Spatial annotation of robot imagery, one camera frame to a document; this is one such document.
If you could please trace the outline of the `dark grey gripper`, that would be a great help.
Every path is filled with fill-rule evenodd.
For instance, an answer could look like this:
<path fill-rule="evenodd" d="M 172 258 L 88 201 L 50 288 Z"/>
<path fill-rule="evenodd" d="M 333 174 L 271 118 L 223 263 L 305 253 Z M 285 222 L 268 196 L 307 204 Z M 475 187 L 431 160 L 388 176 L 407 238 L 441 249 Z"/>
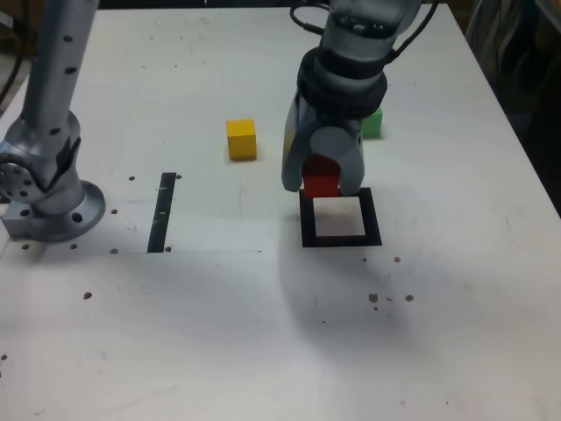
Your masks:
<path fill-rule="evenodd" d="M 301 187 L 302 168 L 312 151 L 339 165 L 339 188 L 344 195 L 358 193 L 365 176 L 364 155 L 359 137 L 348 132 L 361 132 L 362 126 L 362 119 L 321 111 L 296 93 L 284 128 L 281 165 L 284 189 L 296 192 Z"/>

